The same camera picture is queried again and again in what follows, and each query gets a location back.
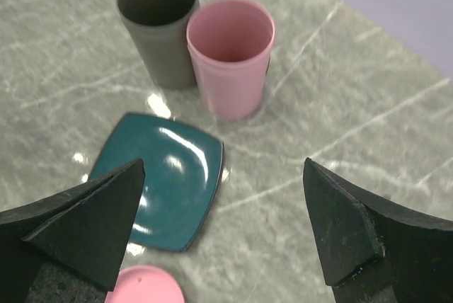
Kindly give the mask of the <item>teal square plate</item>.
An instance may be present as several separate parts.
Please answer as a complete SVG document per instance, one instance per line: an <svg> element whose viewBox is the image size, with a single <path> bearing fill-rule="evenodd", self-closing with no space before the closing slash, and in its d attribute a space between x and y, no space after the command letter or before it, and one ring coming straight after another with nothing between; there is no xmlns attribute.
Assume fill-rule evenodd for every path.
<svg viewBox="0 0 453 303"><path fill-rule="evenodd" d="M162 251L186 250L222 182L223 141L177 120L126 113L89 177L100 177L133 159L144 162L146 177L130 241Z"/></svg>

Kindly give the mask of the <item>pink cylindrical container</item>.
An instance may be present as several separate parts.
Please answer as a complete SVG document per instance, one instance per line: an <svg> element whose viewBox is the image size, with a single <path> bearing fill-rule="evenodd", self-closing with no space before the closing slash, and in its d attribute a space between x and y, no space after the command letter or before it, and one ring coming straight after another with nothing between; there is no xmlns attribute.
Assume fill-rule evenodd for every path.
<svg viewBox="0 0 453 303"><path fill-rule="evenodd" d="M225 120L259 106L275 39L269 11L254 0L215 0L188 21L188 51L203 104Z"/></svg>

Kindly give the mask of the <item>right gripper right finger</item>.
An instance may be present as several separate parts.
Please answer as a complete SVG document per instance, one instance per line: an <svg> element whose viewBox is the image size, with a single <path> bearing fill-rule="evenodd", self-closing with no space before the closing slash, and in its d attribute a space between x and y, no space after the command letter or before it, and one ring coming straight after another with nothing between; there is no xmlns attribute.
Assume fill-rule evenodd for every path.
<svg viewBox="0 0 453 303"><path fill-rule="evenodd" d="M304 195L336 302L451 302L452 222L360 188L312 159Z"/></svg>

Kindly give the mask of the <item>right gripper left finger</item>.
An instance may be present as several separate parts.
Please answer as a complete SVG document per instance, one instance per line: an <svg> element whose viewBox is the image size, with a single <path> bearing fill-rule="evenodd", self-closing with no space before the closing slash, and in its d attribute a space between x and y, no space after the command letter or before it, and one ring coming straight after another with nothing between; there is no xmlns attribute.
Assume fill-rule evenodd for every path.
<svg viewBox="0 0 453 303"><path fill-rule="evenodd" d="M2 302L104 302L144 187L141 159L1 212Z"/></svg>

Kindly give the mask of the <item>grey cylindrical container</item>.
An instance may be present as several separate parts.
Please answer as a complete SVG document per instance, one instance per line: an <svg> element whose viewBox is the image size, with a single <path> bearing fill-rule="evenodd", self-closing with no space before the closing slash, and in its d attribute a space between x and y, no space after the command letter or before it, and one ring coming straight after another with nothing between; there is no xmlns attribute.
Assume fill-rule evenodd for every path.
<svg viewBox="0 0 453 303"><path fill-rule="evenodd" d="M161 88L196 85L186 28L198 0L116 0L126 27L154 83Z"/></svg>

